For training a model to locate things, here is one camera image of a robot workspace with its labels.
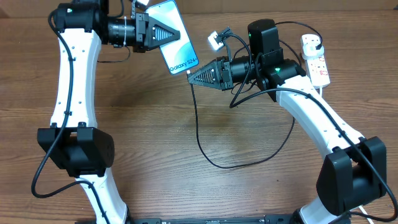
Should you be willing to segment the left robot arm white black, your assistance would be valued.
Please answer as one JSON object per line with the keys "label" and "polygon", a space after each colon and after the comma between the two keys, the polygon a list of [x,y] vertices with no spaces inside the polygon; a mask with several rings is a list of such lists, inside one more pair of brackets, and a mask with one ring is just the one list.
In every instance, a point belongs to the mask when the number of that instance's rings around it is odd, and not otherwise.
{"label": "left robot arm white black", "polygon": [[37,141],[73,183],[83,187],[96,223],[132,223],[111,171],[113,138],[98,129],[95,115],[95,75],[103,45],[144,53],[160,49],[169,66],[188,35],[174,1],[149,7],[133,1],[130,17],[110,16],[107,1],[61,3],[48,18],[58,37],[60,73],[55,109],[49,128],[37,131]]}

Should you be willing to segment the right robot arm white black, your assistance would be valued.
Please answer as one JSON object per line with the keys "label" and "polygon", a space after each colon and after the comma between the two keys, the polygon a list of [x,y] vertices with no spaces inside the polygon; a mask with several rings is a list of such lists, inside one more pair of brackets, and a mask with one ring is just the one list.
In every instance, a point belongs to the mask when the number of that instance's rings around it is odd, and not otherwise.
{"label": "right robot arm white black", "polygon": [[256,84],[300,124],[318,148],[323,165],[317,197],[290,215],[266,215],[265,223],[349,223],[358,208],[392,195],[387,184],[386,146],[378,138],[366,138],[349,126],[320,96],[308,69],[299,58],[286,59],[278,24],[260,19],[248,25],[247,55],[218,57],[187,80],[219,90],[235,84]]}

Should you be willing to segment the Samsung Galaxy smartphone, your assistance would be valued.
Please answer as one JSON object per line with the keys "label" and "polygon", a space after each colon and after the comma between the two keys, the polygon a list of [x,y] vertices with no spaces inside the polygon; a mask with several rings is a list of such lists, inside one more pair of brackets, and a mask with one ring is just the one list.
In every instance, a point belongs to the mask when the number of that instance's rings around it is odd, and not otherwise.
{"label": "Samsung Galaxy smartphone", "polygon": [[160,42],[160,51],[171,75],[191,69],[199,64],[198,57],[183,23],[177,3],[164,1],[146,9],[155,19],[154,40]]}

